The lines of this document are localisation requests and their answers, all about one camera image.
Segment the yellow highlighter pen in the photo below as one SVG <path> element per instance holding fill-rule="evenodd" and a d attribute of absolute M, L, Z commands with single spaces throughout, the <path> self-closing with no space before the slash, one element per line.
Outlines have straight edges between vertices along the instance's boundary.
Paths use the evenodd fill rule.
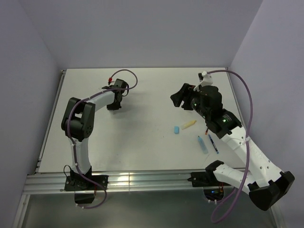
<path fill-rule="evenodd" d="M 197 122 L 196 120 L 189 121 L 189 122 L 183 124 L 180 128 L 182 130 L 184 130 L 184 129 L 188 128 L 188 127 L 193 126 L 196 122 Z"/>

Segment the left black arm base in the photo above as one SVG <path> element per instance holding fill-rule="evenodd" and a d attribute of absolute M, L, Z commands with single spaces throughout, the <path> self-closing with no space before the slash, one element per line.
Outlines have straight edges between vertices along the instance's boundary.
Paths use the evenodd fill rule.
<path fill-rule="evenodd" d="M 85 177 L 89 178 L 101 185 L 104 189 L 107 189 L 108 175 L 92 175 L 91 173 L 86 174 Z M 101 187 L 92 183 L 78 173 L 73 171 L 66 177 L 64 191 L 74 192 L 74 200 L 76 204 L 88 205 L 93 203 L 97 190 L 103 190 Z"/>

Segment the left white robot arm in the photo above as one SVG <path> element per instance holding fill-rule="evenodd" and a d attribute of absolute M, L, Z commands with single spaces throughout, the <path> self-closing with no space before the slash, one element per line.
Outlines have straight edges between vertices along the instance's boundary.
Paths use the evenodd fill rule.
<path fill-rule="evenodd" d="M 68 137 L 72 151 L 71 174 L 77 174 L 76 185 L 86 190 L 92 186 L 92 166 L 88 155 L 88 138 L 93 132 L 95 113 L 106 107 L 109 111 L 121 108 L 123 93 L 129 90 L 127 82 L 115 80 L 113 85 L 105 86 L 102 91 L 83 100 L 69 99 L 62 119 L 61 129 Z"/>

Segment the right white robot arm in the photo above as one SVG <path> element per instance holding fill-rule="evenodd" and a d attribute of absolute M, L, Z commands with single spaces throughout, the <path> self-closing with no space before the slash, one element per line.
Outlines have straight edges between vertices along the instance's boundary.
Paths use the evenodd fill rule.
<path fill-rule="evenodd" d="M 195 86 L 184 83 L 182 88 L 170 96 L 175 107 L 197 112 L 204 118 L 208 130 L 245 163 L 249 174 L 235 170 L 216 160 L 205 168 L 203 181 L 216 185 L 218 182 L 240 188 L 259 209 L 267 211 L 281 199 L 292 186 L 295 177 L 290 171 L 282 171 L 273 164 L 246 136 L 246 130 L 237 117 L 223 108 L 222 95 L 216 86 Z"/>

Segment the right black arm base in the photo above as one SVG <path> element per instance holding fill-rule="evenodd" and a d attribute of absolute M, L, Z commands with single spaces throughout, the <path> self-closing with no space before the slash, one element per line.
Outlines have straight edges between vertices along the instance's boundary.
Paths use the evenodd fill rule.
<path fill-rule="evenodd" d="M 191 172 L 190 177 L 187 179 L 191 182 L 192 187 L 220 187 L 229 186 L 225 182 L 218 181 L 214 174 L 207 171 Z"/>

